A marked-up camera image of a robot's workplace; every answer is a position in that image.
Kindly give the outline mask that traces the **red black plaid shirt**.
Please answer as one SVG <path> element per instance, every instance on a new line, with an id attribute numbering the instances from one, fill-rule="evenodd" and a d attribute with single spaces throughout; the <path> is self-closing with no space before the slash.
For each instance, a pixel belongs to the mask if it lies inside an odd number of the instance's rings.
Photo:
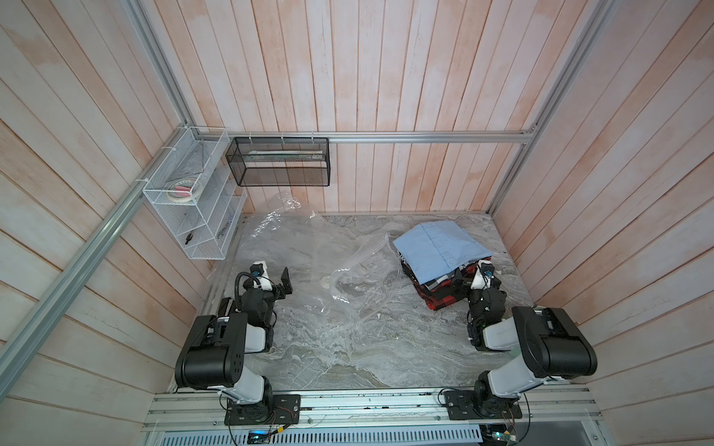
<path id="1" fill-rule="evenodd" d="M 457 267 L 437 279 L 425 282 L 425 284 L 418 282 L 416 274 L 403 259 L 401 260 L 401 267 L 414 285 L 418 295 L 425 301 L 427 307 L 430 310 L 437 311 L 465 300 L 457 297 L 457 282 L 469 281 L 472 282 L 473 287 L 476 287 L 476 275 L 481 275 L 478 267 L 480 260 Z"/>

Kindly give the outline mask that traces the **clear plastic vacuum bag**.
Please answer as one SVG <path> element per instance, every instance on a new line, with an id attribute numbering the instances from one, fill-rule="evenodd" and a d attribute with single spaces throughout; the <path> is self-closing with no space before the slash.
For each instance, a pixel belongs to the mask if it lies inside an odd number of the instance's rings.
<path id="1" fill-rule="evenodd" d="M 359 234 L 340 217 L 277 195 L 264 214 L 241 225 L 236 265 L 263 261 L 270 284 L 289 275 L 293 291 L 268 313 L 273 358 L 292 352 L 317 356 L 386 356 L 408 338 L 401 314 L 405 287 L 390 232 Z"/>

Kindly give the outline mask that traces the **light blue shirt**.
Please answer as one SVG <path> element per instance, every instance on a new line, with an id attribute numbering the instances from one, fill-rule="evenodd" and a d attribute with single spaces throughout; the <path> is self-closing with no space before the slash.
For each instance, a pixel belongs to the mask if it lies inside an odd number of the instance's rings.
<path id="1" fill-rule="evenodd" d="M 418 224 L 393 244 L 419 285 L 493 256 L 454 221 Z"/>

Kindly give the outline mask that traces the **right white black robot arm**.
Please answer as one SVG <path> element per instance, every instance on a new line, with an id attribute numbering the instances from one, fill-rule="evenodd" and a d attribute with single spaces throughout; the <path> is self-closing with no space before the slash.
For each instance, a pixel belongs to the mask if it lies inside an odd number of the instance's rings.
<path id="1" fill-rule="evenodd" d="M 472 345 L 479 351 L 519 353 L 481 373 L 472 390 L 445 390 L 443 405 L 451 420 L 519 419 L 526 391 L 597 370 L 595 350 L 565 310 L 515 306 L 506 319 L 506 297 L 494 273 L 476 272 L 468 294 Z"/>

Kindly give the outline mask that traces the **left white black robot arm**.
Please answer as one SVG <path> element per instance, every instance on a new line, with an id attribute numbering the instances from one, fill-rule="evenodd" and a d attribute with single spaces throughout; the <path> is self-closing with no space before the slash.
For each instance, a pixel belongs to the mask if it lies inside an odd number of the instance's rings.
<path id="1" fill-rule="evenodd" d="M 281 431 L 297 424 L 299 395 L 275 396 L 269 378 L 245 365 L 247 356 L 273 347 L 275 303 L 292 293 L 289 269 L 279 282 L 263 261 L 240 272 L 223 311 L 194 320 L 175 365 L 176 386 L 217 392 L 228 427 L 272 424 Z"/>

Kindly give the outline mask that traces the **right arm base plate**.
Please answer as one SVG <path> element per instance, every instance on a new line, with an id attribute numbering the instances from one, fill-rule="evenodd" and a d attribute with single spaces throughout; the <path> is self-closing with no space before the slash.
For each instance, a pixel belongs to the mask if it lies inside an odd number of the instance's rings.
<path id="1" fill-rule="evenodd" d="M 446 408 L 449 419 L 452 421 L 522 419 L 522 410 L 518 399 L 496 397 L 489 391 L 476 392 L 448 388 L 440 393 L 438 399 Z"/>

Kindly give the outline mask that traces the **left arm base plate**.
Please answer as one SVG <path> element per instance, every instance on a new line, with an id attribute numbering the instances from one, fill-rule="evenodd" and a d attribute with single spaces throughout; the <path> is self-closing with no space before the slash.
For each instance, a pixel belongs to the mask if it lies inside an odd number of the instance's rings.
<path id="1" fill-rule="evenodd" d="M 227 401 L 226 426 L 293 425 L 299 422 L 301 395 L 267 396 L 260 403 L 239 404 Z"/>

